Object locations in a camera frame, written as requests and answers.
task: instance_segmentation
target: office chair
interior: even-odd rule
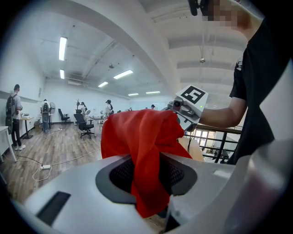
[[[76,121],[78,122],[78,128],[81,131],[86,131],[85,133],[81,133],[81,138],[84,135],[88,135],[90,137],[90,139],[91,139],[92,138],[91,134],[94,134],[94,133],[91,133],[91,129],[94,127],[94,125],[93,124],[87,124],[86,121],[84,120],[82,114],[74,114],[74,117],[75,117]]]
[[[58,109],[58,112],[61,116],[61,120],[64,121],[64,123],[67,123],[67,120],[70,118],[68,117],[68,114],[63,115],[61,109]]]

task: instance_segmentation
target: ceiling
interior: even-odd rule
[[[95,11],[98,12],[103,7],[106,8],[106,4],[115,1],[97,0],[98,8]],[[74,2],[86,5],[91,1],[74,0]],[[141,12],[130,9],[135,2],[139,2]],[[151,35],[149,38],[143,35],[145,41],[140,43],[140,47],[145,49],[146,54],[150,55],[149,57],[161,71],[166,69],[169,72],[169,75],[164,73],[167,82],[159,77],[160,73],[149,69],[149,64],[146,64],[141,56],[139,57],[138,49],[131,50],[126,40],[119,39],[118,30],[116,34],[111,32],[112,37],[110,37],[105,33],[106,30],[102,29],[102,23],[100,26],[93,27],[93,23],[87,24],[85,21],[78,20],[77,17],[42,9],[31,14],[30,31],[34,51],[48,79],[59,79],[59,69],[64,69],[66,79],[82,83],[83,86],[89,88],[126,97],[130,93],[139,93],[139,97],[144,97],[147,96],[145,92],[157,90],[161,91],[160,95],[170,94],[170,86],[168,86],[170,83],[181,86],[176,87],[178,90],[193,84],[209,93],[207,101],[209,107],[220,108],[230,103],[229,94],[233,85],[234,66],[242,56],[247,43],[242,34],[217,25],[215,22],[203,21],[200,11],[197,16],[192,16],[187,0],[127,2],[117,0],[117,4],[124,6],[133,15],[144,14],[145,16],[141,17],[142,20],[150,21],[146,24],[147,26],[141,24],[142,31],[139,31],[139,28],[135,31],[135,25],[130,25],[135,22],[125,20],[126,26],[133,29],[132,32],[128,30],[128,34],[133,33],[133,38],[139,37],[144,31],[150,32],[150,27],[151,31],[158,35],[156,40]],[[121,6],[118,11],[126,11],[129,15],[130,13]],[[123,16],[113,13],[113,5],[109,7],[109,13],[112,14],[110,20],[114,21],[116,17],[116,24],[119,25],[120,21],[124,20]],[[58,60],[60,37],[68,38],[65,61]],[[155,42],[158,40],[162,40],[163,43],[159,45],[166,48],[167,52],[165,54],[158,52],[156,56],[159,60],[156,60],[152,56],[154,51],[149,51],[151,48],[144,46],[149,43],[156,48],[155,51],[161,49],[156,47]],[[200,63],[201,58],[205,59],[205,63]],[[171,67],[168,67],[166,63],[160,64],[160,59],[166,59]],[[113,78],[129,69],[134,73],[118,80]],[[98,88],[98,85],[104,81],[109,84]]]

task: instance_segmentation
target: backpack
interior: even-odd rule
[[[44,106],[43,106],[43,113],[48,113],[49,112],[49,106],[48,104],[45,102]]]
[[[16,112],[16,110],[13,110],[12,107],[15,106],[14,102],[14,96],[9,96],[6,103],[6,119],[5,119],[5,126],[8,126],[8,133],[11,134],[12,132],[12,116]]]

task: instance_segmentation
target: red cloth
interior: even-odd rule
[[[102,158],[131,154],[135,166],[131,194],[143,218],[162,211],[169,202],[169,194],[159,181],[159,152],[191,158],[177,142],[183,135],[172,111],[121,112],[104,122]]]

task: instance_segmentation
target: wooden floor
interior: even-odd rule
[[[101,129],[96,128],[96,137],[92,135],[92,139],[88,136],[80,139],[80,130],[73,123],[67,125],[54,124],[49,133],[44,133],[41,129],[34,129],[30,132],[33,135],[31,139],[22,139],[22,144],[25,144],[26,148],[22,151],[14,151],[14,154],[17,160],[30,160],[18,157],[21,155],[35,159],[43,165],[64,162],[100,149],[101,132]],[[7,189],[11,198],[23,204],[29,195],[63,171],[100,159],[102,159],[102,155],[101,151],[98,150],[80,159],[52,166],[50,177],[40,182],[35,182],[32,178],[32,175],[40,167],[36,163],[12,162],[4,157],[4,163],[0,164],[0,171],[7,182]],[[41,180],[46,178],[48,174],[49,170],[38,171],[34,178]],[[157,233],[162,232],[164,220],[157,215],[145,219]]]

